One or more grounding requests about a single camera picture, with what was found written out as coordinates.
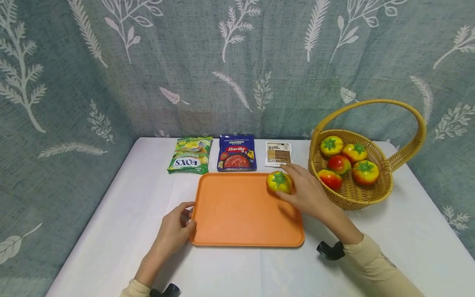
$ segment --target wicker basket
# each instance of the wicker basket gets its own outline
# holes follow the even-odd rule
[[[341,115],[342,113],[355,107],[373,103],[387,103],[399,105],[409,110],[416,117],[419,125],[414,139],[409,144],[401,148],[397,153],[392,155],[389,159],[386,159],[381,149],[377,147],[371,140],[357,133],[341,129],[333,129],[326,131],[323,130],[329,122],[331,122],[334,118]],[[328,163],[328,158],[323,156],[320,152],[320,143],[323,141],[323,139],[331,135],[340,137],[343,140],[343,143],[345,144],[354,144],[359,142],[366,146],[366,151],[368,152],[367,159],[375,163],[380,169],[380,176],[374,185],[358,185],[352,178],[351,169],[344,176],[342,176],[343,185],[339,192],[331,190],[322,182],[322,180],[320,180],[320,178],[318,178],[317,173],[320,170],[325,169]],[[420,150],[425,138],[426,123],[424,121],[424,118],[412,106],[400,101],[390,99],[371,99],[357,102],[355,104],[345,106],[331,113],[316,126],[312,134],[312,140],[310,142],[308,170],[322,183],[323,188],[325,189],[328,194],[328,197],[331,201],[333,201],[333,203],[345,210],[361,209],[372,204],[381,202],[386,199],[389,194],[391,194],[393,186],[391,173],[398,169],[405,162],[407,162]]]

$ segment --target basket handle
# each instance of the basket handle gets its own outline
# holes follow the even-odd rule
[[[373,103],[388,103],[388,104],[399,105],[409,110],[416,117],[416,120],[418,123],[418,129],[417,129],[416,135],[414,136],[411,142],[409,142],[407,145],[405,145],[402,149],[400,149],[398,152],[396,152],[394,155],[392,155],[388,159],[389,169],[391,170],[391,172],[394,172],[396,169],[401,167],[404,163],[409,161],[409,159],[411,159],[422,148],[422,144],[424,143],[424,140],[426,138],[426,122],[415,108],[413,108],[412,106],[404,102],[392,100],[392,99],[370,99],[370,100],[360,101],[360,102],[342,107],[332,112],[328,116],[326,116],[315,127],[315,130],[313,131],[312,140],[310,142],[310,157],[312,157],[315,154],[315,150],[317,147],[317,144],[315,142],[318,135],[320,135],[320,133],[323,132],[323,129],[328,125],[329,122],[331,122],[337,116],[341,115],[342,113],[350,109],[353,109],[362,105],[373,104]]]

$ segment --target barilla logo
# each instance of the barilla logo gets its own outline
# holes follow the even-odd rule
[[[244,153],[244,151],[246,149],[247,148],[245,146],[230,146],[230,147],[228,147],[228,149],[226,151],[227,152],[241,152],[241,153]]]
[[[193,158],[180,158],[176,159],[173,167],[181,168],[181,167],[198,167],[201,163],[197,159]]]

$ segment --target green package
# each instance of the green package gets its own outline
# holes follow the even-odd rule
[[[212,137],[185,137],[177,140],[168,173],[208,173]]]

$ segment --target orange tray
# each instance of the orange tray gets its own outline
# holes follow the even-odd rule
[[[300,212],[267,190],[268,173],[207,173],[199,180],[192,218],[200,246],[299,247]]]

